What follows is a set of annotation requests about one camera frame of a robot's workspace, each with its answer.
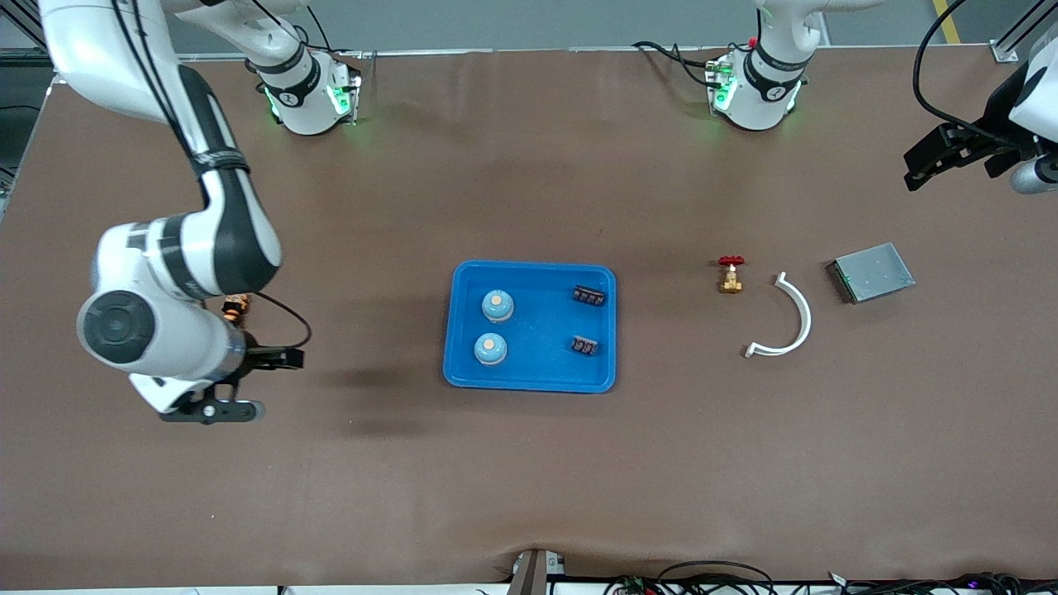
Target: cable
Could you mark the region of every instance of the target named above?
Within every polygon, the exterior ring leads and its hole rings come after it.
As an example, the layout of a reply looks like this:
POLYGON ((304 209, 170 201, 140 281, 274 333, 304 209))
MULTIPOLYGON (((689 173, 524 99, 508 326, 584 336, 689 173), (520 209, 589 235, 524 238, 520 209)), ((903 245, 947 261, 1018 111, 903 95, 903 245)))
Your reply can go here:
POLYGON ((184 149, 184 155, 187 157, 188 161, 194 161, 195 154, 191 151, 190 145, 187 144, 187 139, 184 138, 180 121, 177 119, 177 109, 172 106, 172 100, 169 98, 169 92, 165 89, 165 85, 162 83, 162 76, 158 73, 158 67, 154 65, 154 55, 147 47, 147 34, 144 32, 143 18, 140 15, 140 0, 132 0, 132 14, 135 16, 135 25, 139 30, 140 44, 143 46, 143 52, 147 54, 147 64, 150 65, 150 71, 154 74, 154 80, 158 82, 158 89, 161 91, 161 95, 165 97, 165 105, 169 110, 169 127, 172 128, 174 134, 177 136, 177 142, 179 142, 181 148, 184 149))
POLYGON ((735 569, 743 569, 763 576, 765 580, 768 581, 768 584, 772 587, 772 591, 774 591, 776 581, 771 578, 771 576, 768 575, 768 573, 755 566, 750 566, 749 564, 743 564, 742 562, 728 562, 726 560, 695 560, 692 562, 680 562, 678 564, 673 564, 668 569, 658 573, 658 577, 656 580, 661 580, 661 578, 664 577, 664 575, 671 573, 672 571, 686 569, 689 566, 731 566, 735 569))
POLYGON ((297 32, 297 37, 302 40, 302 43, 305 43, 305 44, 309 43, 309 39, 310 39, 309 38, 309 32, 305 31, 304 26, 302 26, 299 24, 295 24, 294 25, 294 31, 297 32))
MULTIPOLYGON (((138 0, 132 0, 132 3, 133 6, 139 7, 138 0)), ((177 137, 177 142, 180 144, 180 147, 189 158, 190 149, 187 147, 187 142, 184 140, 183 133, 181 132, 180 126, 176 122, 174 114, 168 111, 165 104, 162 102, 162 96, 154 87, 154 82, 150 79, 150 74, 147 73, 147 67, 143 64, 143 57, 140 56, 140 52, 136 51, 135 44, 132 43, 132 36, 129 33, 128 25, 125 23, 125 18, 122 17, 121 8, 117 7, 117 0, 110 0, 110 6, 114 12, 114 18, 117 19, 117 24, 122 30, 122 35, 125 37, 125 43, 128 44, 129 51, 132 52, 132 57, 135 59, 136 66, 140 67, 140 73, 143 74, 147 88, 150 90, 151 95, 153 95, 154 101, 158 103, 158 108, 162 111, 162 115, 169 125, 169 129, 171 129, 172 133, 177 137)))
POLYGON ((324 26, 320 24, 320 19, 316 18, 315 11, 312 10, 312 6, 307 5, 305 7, 309 11, 309 15, 312 17, 312 20, 315 21, 316 29, 320 30, 320 35, 324 38, 324 46, 327 48, 327 51, 332 52, 333 50, 330 48, 330 40, 327 39, 327 32, 324 31, 324 26))
POLYGON ((305 327, 305 339, 302 339, 300 341, 298 341, 297 343, 294 343, 293 345, 281 345, 280 346, 281 348, 284 348, 284 349, 296 349, 298 347, 304 346, 306 343, 308 343, 309 341, 312 340, 312 325, 309 324, 309 321, 305 320, 305 317, 303 317, 302 314, 297 313, 290 306, 284 304, 282 302, 276 300, 275 298, 272 298, 271 295, 269 295, 267 293, 261 293, 260 291, 254 291, 254 295, 256 295, 256 296, 258 296, 258 298, 260 298, 262 300, 266 300, 268 302, 271 302, 273 305, 275 305, 278 308, 282 309, 288 314, 290 314, 290 315, 294 317, 295 319, 297 319, 297 322, 302 323, 302 326, 305 327))
MULTIPOLYGON (((635 43, 632 44, 632 47, 633 48, 639 48, 639 49, 651 48, 652 50, 656 50, 659 54, 661 54, 662 56, 669 58, 670 60, 675 60, 677 62, 680 61, 679 56, 677 56, 676 54, 673 54, 669 50, 665 50, 664 48, 662 48, 661 46, 658 46, 657 43, 655 43, 653 41, 636 41, 635 43)), ((687 62, 688 66, 693 66, 693 67, 696 67, 696 68, 706 68, 706 62, 699 62, 699 61, 695 61, 695 60, 683 60, 683 61, 687 62)))
POLYGON ((1028 29, 1026 29, 1025 31, 1023 31, 1021 33, 1021 35, 1017 39, 1014 40, 1014 43, 1010 43, 1010 47, 1014 48, 1018 43, 1021 43, 1021 40, 1024 39, 1029 33, 1032 33, 1033 31, 1035 31, 1037 26, 1040 26, 1040 23, 1043 22, 1043 19, 1045 19, 1048 16, 1051 16, 1051 13, 1055 12, 1055 8, 1058 8, 1058 4, 1052 4, 1050 8, 1047 8, 1046 11, 1044 11, 1043 14, 1040 15, 1040 18, 1036 19, 1036 22, 1034 22, 1033 24, 1028 25, 1028 29))
POLYGON ((699 62, 697 60, 689 60, 689 59, 685 58, 683 54, 680 53, 680 51, 679 51, 679 46, 676 44, 676 43, 672 44, 672 51, 671 52, 669 50, 665 50, 661 46, 658 46, 657 43, 655 43, 653 41, 637 41, 637 42, 633 43, 632 47, 633 48, 639 48, 639 49, 651 48, 653 50, 657 50, 658 53, 660 53, 662 56, 669 58, 670 60, 676 60, 676 61, 678 61, 680 64, 680 66, 683 67, 683 72, 686 72, 687 75, 690 76, 698 85, 701 85, 703 87, 708 87, 710 89, 719 89, 719 87, 720 87, 718 83, 712 83, 712 82, 706 80, 704 78, 698 78, 697 76, 695 76, 695 74, 693 72, 691 72, 690 67, 693 66, 695 68, 706 68, 706 62, 699 62))
POLYGON ((944 21, 948 20, 948 17, 951 16, 953 12, 955 12, 955 8, 963 5, 963 2, 966 2, 966 0, 955 0, 950 5, 948 5, 947 10, 941 13, 941 16, 938 16, 936 20, 933 21, 933 24, 930 25, 929 31, 926 33, 926 36, 923 37, 922 43, 918 44, 918 52, 915 54, 915 66, 911 74, 911 89, 915 93, 915 100, 918 101, 918 105, 923 106, 923 109, 940 118, 941 120, 944 120, 945 122, 949 122, 951 124, 955 124, 956 126, 962 126, 963 128, 966 128, 971 132, 981 134, 982 137, 985 137, 986 139, 989 139, 992 142, 1000 144, 1002 146, 1015 150, 1021 150, 1021 146, 1018 145, 1016 142, 993 134, 986 130, 982 130, 978 126, 970 124, 965 120, 955 118, 954 115, 951 115, 950 113, 947 113, 945 111, 941 111, 941 109, 934 107, 932 104, 926 101, 926 97, 923 96, 922 88, 919 85, 920 83, 919 78, 922 76, 923 56, 926 54, 926 48, 927 46, 929 46, 929 40, 933 38, 933 34, 935 34, 937 30, 941 29, 941 25, 944 23, 944 21))
POLYGON ((272 22, 274 22, 279 29, 282 29, 282 23, 279 22, 279 19, 275 18, 275 15, 273 15, 268 8, 266 8, 264 4, 260 3, 260 0, 251 0, 251 2, 257 4, 257 7, 260 8, 260 11, 264 13, 264 15, 268 16, 268 18, 272 19, 272 22))
MULTIPOLYGON (((1008 29, 1007 32, 1005 34, 1003 34, 1003 37, 999 38, 999 41, 997 41, 996 44, 997 46, 1002 46, 1003 42, 1006 41, 1006 38, 1009 37, 1015 31, 1017 31, 1018 28, 1021 26, 1021 23, 1023 23, 1026 20, 1028 20, 1028 17, 1033 16, 1033 13, 1035 13, 1037 10, 1039 10, 1039 7, 1042 6, 1044 2, 1046 2, 1046 0, 1038 0, 1036 2, 1035 6, 1033 6, 1032 8, 1029 8, 1027 11, 1025 11, 1025 14, 1021 15, 1021 18, 1018 19, 1018 22, 1014 23, 1014 26, 1011 26, 1010 29, 1008 29)), ((1017 46, 1017 43, 1011 43, 1011 46, 1017 46)))
POLYGON ((672 51, 676 54, 676 57, 679 58, 679 64, 683 67, 683 72, 686 72, 687 75, 690 76, 692 80, 694 80, 698 85, 701 85, 703 87, 707 87, 709 89, 719 89, 720 88, 719 83, 711 83, 709 80, 706 80, 705 78, 698 78, 697 76, 694 75, 693 72, 691 72, 691 69, 688 68, 687 60, 683 59, 683 54, 681 54, 679 52, 679 46, 673 43, 672 44, 672 51))

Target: gray metal box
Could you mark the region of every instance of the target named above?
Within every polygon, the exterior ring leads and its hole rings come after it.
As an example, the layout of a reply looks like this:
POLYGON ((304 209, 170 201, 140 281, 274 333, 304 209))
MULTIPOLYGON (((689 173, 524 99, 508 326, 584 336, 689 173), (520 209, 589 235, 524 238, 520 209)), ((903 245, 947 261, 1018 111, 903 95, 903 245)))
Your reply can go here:
POLYGON ((832 267, 845 298, 853 304, 881 298, 915 284, 911 271, 892 244, 840 256, 832 267))

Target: black cable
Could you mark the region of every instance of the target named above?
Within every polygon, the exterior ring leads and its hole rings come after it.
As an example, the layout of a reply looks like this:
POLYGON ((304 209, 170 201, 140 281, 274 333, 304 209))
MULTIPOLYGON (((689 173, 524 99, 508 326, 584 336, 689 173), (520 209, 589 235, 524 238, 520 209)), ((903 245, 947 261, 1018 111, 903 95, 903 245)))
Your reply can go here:
POLYGON ((1055 8, 1058 8, 1058 4, 1052 4, 1050 8, 1047 8, 1046 11, 1044 11, 1043 14, 1040 15, 1040 18, 1036 19, 1036 22, 1034 22, 1033 24, 1028 25, 1028 29, 1026 29, 1025 31, 1023 31, 1021 33, 1021 36, 1019 36, 1014 41, 1014 43, 1010 43, 1010 47, 1014 48, 1018 43, 1021 43, 1021 40, 1024 39, 1029 33, 1032 33, 1033 31, 1035 31, 1037 26, 1040 26, 1040 23, 1043 22, 1043 19, 1045 19, 1048 16, 1051 16, 1051 13, 1055 12, 1055 8))
POLYGON ((997 41, 996 44, 997 46, 1002 46, 1003 42, 1006 41, 1006 38, 1009 37, 1010 34, 1013 34, 1015 31, 1017 31, 1017 29, 1019 26, 1021 26, 1021 23, 1023 23, 1026 20, 1028 20, 1028 17, 1033 16, 1033 13, 1035 13, 1037 10, 1039 10, 1039 7, 1042 6, 1043 3, 1046 2, 1046 1, 1047 0, 1037 0, 1036 5, 1033 6, 1032 8, 1029 8, 1029 10, 1025 11, 1025 14, 1021 15, 1021 18, 1018 19, 1018 22, 1014 23, 1014 26, 1011 26, 1009 30, 1007 30, 1007 32, 1005 34, 1003 34, 1003 37, 999 38, 999 41, 997 41))
POLYGON ((919 78, 922 76, 923 56, 926 54, 926 48, 927 46, 929 46, 929 40, 932 39, 933 35, 937 32, 938 29, 941 29, 941 25, 944 23, 944 21, 946 21, 948 17, 951 16, 953 12, 955 12, 955 8, 962 6, 963 2, 966 2, 966 0, 955 0, 954 2, 949 4, 948 7, 943 13, 941 13, 941 16, 938 16, 936 20, 933 21, 933 24, 930 25, 929 31, 926 33, 926 36, 923 37, 923 42, 918 44, 918 52, 915 54, 915 66, 911 74, 911 89, 914 91, 915 100, 918 101, 918 105, 923 106, 923 109, 940 118, 941 120, 944 120, 951 124, 955 124, 957 126, 962 126, 963 128, 966 128, 971 132, 981 134, 982 137, 985 137, 986 139, 989 139, 999 145, 1015 150, 1020 150, 1021 147, 1014 141, 982 130, 978 126, 970 124, 965 120, 955 118, 954 115, 951 115, 950 113, 947 113, 945 111, 941 111, 941 109, 934 107, 932 104, 926 101, 926 97, 923 96, 922 88, 919 85, 920 83, 919 78))
MULTIPOLYGON (((40 14, 39 14, 40 11, 37 11, 38 14, 34 15, 33 13, 30 13, 29 11, 26 11, 24 6, 21 6, 19 4, 15 4, 15 7, 17 7, 19 10, 19 13, 23 16, 23 18, 29 17, 29 19, 33 22, 33 24, 37 25, 38 28, 41 26, 41 23, 40 23, 40 14)), ((7 15, 7 18, 11 19, 12 22, 15 22, 15 23, 22 22, 19 19, 19 17, 15 16, 14 14, 12 14, 12 12, 8 11, 7 7, 4 6, 3 4, 0 4, 0 13, 3 13, 5 15, 7 15)), ((32 31, 32 29, 22 29, 22 28, 19 28, 19 29, 22 30, 22 33, 26 37, 33 39, 33 41, 37 46, 39 46, 41 48, 47 48, 47 43, 44 42, 44 40, 41 39, 40 37, 37 37, 37 34, 34 33, 32 31)))
POLYGON ((295 24, 294 25, 294 31, 297 32, 297 37, 302 40, 302 43, 305 43, 305 44, 309 43, 309 40, 310 40, 309 32, 305 31, 304 26, 302 26, 299 24, 295 24))
POLYGON ((311 16, 311 17, 312 17, 312 20, 313 20, 313 21, 315 21, 315 23, 316 23, 316 29, 318 29, 318 30, 320 30, 320 35, 321 35, 321 36, 322 36, 322 37, 324 38, 324 46, 325 46, 325 47, 327 48, 327 51, 328 51, 328 52, 331 52, 331 51, 333 51, 333 50, 331 50, 331 48, 330 48, 330 40, 329 40, 329 39, 327 39, 327 32, 326 32, 326 31, 324 31, 324 25, 320 24, 320 19, 317 19, 317 18, 316 18, 316 13, 315 13, 315 11, 313 11, 313 10, 312 10, 312 6, 306 6, 306 8, 307 8, 307 10, 309 11, 309 16, 311 16))
POLYGON ((297 343, 294 343, 293 345, 281 345, 280 348, 282 348, 282 349, 296 349, 298 347, 304 346, 306 343, 308 343, 309 341, 312 340, 312 325, 309 324, 309 321, 305 320, 305 317, 303 317, 302 314, 297 313, 290 306, 284 304, 282 302, 276 300, 275 298, 272 298, 271 295, 269 295, 267 293, 261 293, 260 291, 254 291, 254 295, 256 295, 256 296, 258 296, 258 298, 260 298, 262 300, 266 300, 268 302, 271 302, 273 305, 275 305, 278 308, 280 308, 281 310, 286 311, 288 314, 290 314, 290 315, 294 317, 295 319, 297 319, 297 322, 302 323, 302 326, 305 327, 305 339, 302 339, 300 341, 298 341, 297 343))
POLYGON ((683 54, 681 54, 679 52, 679 46, 677 46, 676 43, 673 43, 672 44, 672 51, 673 51, 673 53, 676 54, 676 58, 679 59, 679 64, 683 67, 683 72, 686 72, 687 75, 690 76, 692 80, 694 80, 698 85, 701 85, 703 87, 707 87, 709 89, 719 89, 720 88, 719 83, 711 83, 709 80, 706 80, 705 78, 698 78, 697 76, 694 75, 693 72, 691 72, 691 69, 688 68, 687 60, 683 59, 683 54))
POLYGON ((664 575, 671 573, 672 571, 679 570, 679 569, 686 569, 686 567, 689 567, 689 566, 731 566, 731 567, 734 567, 734 569, 743 569, 743 570, 750 571, 752 573, 756 573, 756 574, 763 576, 765 578, 765 580, 768 581, 768 584, 771 585, 772 591, 774 591, 776 581, 771 578, 771 576, 768 575, 768 573, 766 573, 766 572, 764 572, 761 569, 758 569, 755 566, 751 566, 749 564, 743 564, 742 562, 728 562, 726 560, 694 560, 694 561, 691 561, 691 562, 680 562, 678 564, 673 564, 673 565, 669 566, 668 569, 661 571, 658 574, 657 579, 655 579, 655 580, 661 580, 661 578, 664 577, 664 575))
MULTIPOLYGON (((287 31, 286 29, 282 28, 282 22, 280 22, 279 19, 276 18, 276 16, 271 13, 271 11, 269 11, 268 8, 266 8, 264 5, 260 3, 260 0, 251 0, 251 1, 254 4, 256 4, 257 7, 260 8, 260 11, 262 13, 264 13, 264 15, 268 16, 268 18, 272 19, 272 22, 274 22, 276 25, 278 25, 279 29, 282 29, 284 33, 286 33, 287 35, 290 35, 294 39, 294 41, 297 41, 298 43, 302 42, 302 40, 298 39, 297 36, 291 34, 289 31, 287 31)), ((316 20, 315 14, 312 14, 312 20, 316 20)), ((339 48, 339 49, 331 48, 330 47, 330 42, 327 41, 327 34, 324 33, 323 28, 320 26, 320 21, 318 20, 316 20, 316 26, 320 28, 320 33, 324 36, 324 42, 327 43, 327 44, 326 46, 313 46, 311 43, 306 43, 305 44, 306 48, 312 48, 313 50, 324 50, 324 51, 326 51, 326 52, 328 52, 330 54, 336 54, 339 52, 354 52, 355 51, 355 50, 350 50, 348 48, 339 48)))
POLYGON ((143 46, 143 52, 147 54, 147 64, 150 65, 150 71, 154 74, 154 80, 158 82, 158 89, 161 91, 161 95, 165 98, 165 106, 167 106, 169 110, 169 127, 172 128, 172 133, 177 136, 177 142, 179 142, 180 147, 184 149, 184 155, 187 157, 187 160, 191 161, 194 160, 194 152, 191 151, 190 145, 187 144, 187 139, 184 138, 180 121, 177 120, 177 109, 172 106, 172 100, 169 98, 169 92, 165 89, 165 85, 162 83, 162 76, 158 73, 158 67, 154 65, 154 55, 147 47, 147 34, 144 32, 143 18, 140 15, 140 0, 132 0, 132 15, 135 17, 135 25, 140 35, 140 44, 143 46))
MULTIPOLYGON (((662 48, 661 46, 658 46, 657 43, 655 43, 653 41, 636 41, 635 43, 632 44, 632 47, 633 48, 640 48, 640 49, 642 49, 642 48, 650 48, 652 50, 656 50, 659 54, 661 54, 662 56, 669 58, 670 60, 675 60, 677 62, 680 61, 679 57, 676 54, 673 54, 669 50, 665 50, 664 48, 662 48)), ((688 66, 693 66, 693 67, 696 67, 696 68, 706 68, 706 62, 699 62, 699 61, 695 61, 695 60, 683 60, 683 61, 687 62, 688 66)))
POLYGON ((264 4, 260 3, 260 0, 251 0, 251 2, 257 4, 257 7, 260 8, 261 12, 264 13, 266 16, 268 16, 268 18, 272 19, 272 22, 274 22, 279 29, 282 29, 282 23, 279 22, 279 19, 275 18, 275 15, 273 15, 268 8, 266 8, 264 4))
POLYGON ((1026 593, 1026 594, 1027 593, 1042 593, 1042 592, 1046 591, 1047 593, 1052 593, 1053 594, 1053 593, 1055 593, 1056 590, 1058 590, 1058 580, 1051 580, 1051 581, 1046 581, 1046 582, 1038 582, 1038 583, 1036 583, 1036 584, 1034 584, 1034 585, 1025 589, 1024 593, 1026 593))
POLYGON ((147 88, 150 90, 151 95, 154 97, 154 102, 158 103, 158 108, 162 111, 162 115, 165 118, 166 123, 169 125, 169 129, 177 137, 177 142, 180 147, 184 149, 185 155, 189 155, 189 149, 187 148, 187 143, 184 140, 183 134, 180 131, 180 127, 174 120, 174 115, 169 113, 166 109, 165 104, 162 102, 162 96, 159 94, 158 89, 154 87, 154 82, 150 79, 150 74, 147 72, 147 67, 143 64, 143 57, 140 52, 136 51, 135 44, 132 42, 132 35, 129 33, 128 25, 125 23, 124 17, 122 17, 121 8, 117 6, 117 0, 110 0, 110 6, 114 12, 114 18, 117 19, 117 25, 122 30, 122 35, 125 37, 125 43, 128 46, 129 51, 132 52, 132 57, 135 59, 136 66, 140 67, 140 73, 143 74, 144 82, 147 84, 147 88))

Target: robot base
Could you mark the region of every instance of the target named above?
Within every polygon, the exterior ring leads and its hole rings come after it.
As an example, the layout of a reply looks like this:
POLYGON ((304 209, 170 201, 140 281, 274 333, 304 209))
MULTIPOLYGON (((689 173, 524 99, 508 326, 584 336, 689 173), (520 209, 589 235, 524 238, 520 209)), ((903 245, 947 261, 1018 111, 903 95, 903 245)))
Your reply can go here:
POLYGON ((343 123, 355 124, 360 109, 360 71, 349 68, 323 52, 309 52, 322 70, 316 87, 296 107, 287 105, 288 95, 274 96, 268 87, 264 94, 276 123, 303 136, 323 134, 343 123))
POLYGON ((767 130, 794 110, 801 83, 779 101, 766 101, 746 80, 743 66, 745 56, 745 52, 734 50, 709 62, 706 80, 720 86, 718 89, 709 89, 709 109, 713 115, 723 114, 740 128, 767 130))

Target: black electronic component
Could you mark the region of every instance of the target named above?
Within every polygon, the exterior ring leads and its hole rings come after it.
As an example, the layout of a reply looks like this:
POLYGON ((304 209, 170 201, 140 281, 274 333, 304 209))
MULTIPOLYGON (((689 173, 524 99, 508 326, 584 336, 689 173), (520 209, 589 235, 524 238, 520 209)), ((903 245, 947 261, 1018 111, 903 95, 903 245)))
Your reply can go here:
POLYGON ((590 339, 585 339, 584 337, 577 336, 573 337, 573 344, 570 348, 578 354, 584 354, 585 356, 594 356, 596 350, 599 349, 599 342, 592 341, 590 339))
POLYGON ((584 287, 583 285, 578 285, 577 288, 573 289, 573 300, 591 306, 602 306, 603 302, 606 301, 606 294, 598 289, 591 289, 584 287))

